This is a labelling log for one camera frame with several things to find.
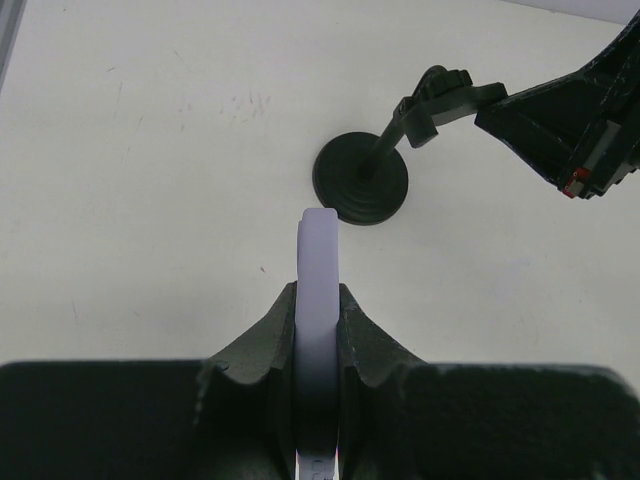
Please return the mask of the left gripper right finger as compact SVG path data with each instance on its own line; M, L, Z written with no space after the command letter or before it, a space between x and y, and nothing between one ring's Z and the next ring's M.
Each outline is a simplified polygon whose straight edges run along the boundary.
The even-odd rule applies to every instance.
M344 479L635 479L639 398L593 365L430 363L340 291Z

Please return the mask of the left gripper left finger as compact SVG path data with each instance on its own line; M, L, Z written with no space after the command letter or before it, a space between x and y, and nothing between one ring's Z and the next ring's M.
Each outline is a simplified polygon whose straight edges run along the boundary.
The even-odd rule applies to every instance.
M202 360L4 365L2 477L293 478L295 297Z

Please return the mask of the black phone stand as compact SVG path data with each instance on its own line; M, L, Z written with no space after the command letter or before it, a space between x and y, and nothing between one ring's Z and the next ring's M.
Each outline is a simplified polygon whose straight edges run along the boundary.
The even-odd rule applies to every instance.
M413 93L403 97L379 135L341 134L317 155L312 182L321 204L348 224L380 224L397 213L409 188L402 139L414 149L438 135L439 126L477 113L507 97L500 82L475 86L466 70L429 68Z

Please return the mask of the phone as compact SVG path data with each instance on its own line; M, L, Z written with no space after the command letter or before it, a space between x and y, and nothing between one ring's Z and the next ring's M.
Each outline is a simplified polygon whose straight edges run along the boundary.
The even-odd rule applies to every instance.
M301 479L332 479L339 425L338 218L304 211L297 231L294 431Z

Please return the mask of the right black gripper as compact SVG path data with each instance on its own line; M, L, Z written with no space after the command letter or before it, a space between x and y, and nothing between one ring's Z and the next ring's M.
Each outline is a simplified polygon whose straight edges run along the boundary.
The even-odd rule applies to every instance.
M639 168L639 19L581 69L481 110L475 124L565 196L602 196Z

